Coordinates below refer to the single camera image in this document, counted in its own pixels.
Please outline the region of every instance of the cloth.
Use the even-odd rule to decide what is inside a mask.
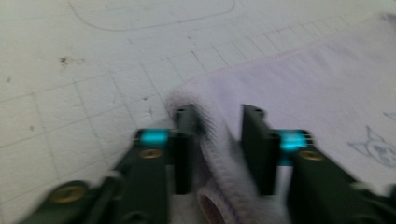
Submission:
[[[380,14],[303,49],[193,79],[167,100],[194,104],[203,123],[197,191],[209,223],[288,223],[290,168],[277,195],[259,197],[238,139],[241,105],[267,112],[273,129],[304,129],[316,146],[373,191],[396,181],[396,16]]]

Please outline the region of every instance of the black plastic part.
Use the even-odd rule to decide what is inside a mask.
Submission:
[[[67,182],[49,193],[43,203],[20,224],[83,223],[95,195],[86,182]]]
[[[115,177],[107,177],[99,188],[97,200],[92,205],[83,224],[111,223],[112,200],[119,189],[120,180]]]
[[[303,147],[292,157],[294,169],[287,205],[293,224],[385,223],[350,187],[353,178],[320,151]]]
[[[258,107],[243,105],[241,148],[258,192],[272,195],[280,158],[280,136],[263,122],[263,117],[264,112]]]
[[[156,150],[157,157],[145,158],[145,150]],[[168,222],[168,191],[163,148],[133,147],[117,166],[124,175],[124,191],[114,202],[112,224]]]
[[[176,128],[171,136],[170,152],[175,165],[175,194],[187,194],[191,191],[198,131],[198,116],[192,105],[185,105],[177,111]]]
[[[396,209],[396,185],[392,186],[392,190],[389,195],[389,205]]]

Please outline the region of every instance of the folded cloth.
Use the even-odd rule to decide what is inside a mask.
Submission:
[[[381,14],[304,49],[193,79],[167,100],[194,104],[203,123],[197,191],[209,223],[288,223],[290,169],[277,196],[259,197],[237,144],[241,105],[275,129],[305,129],[319,149],[373,191],[396,182],[396,16]]]

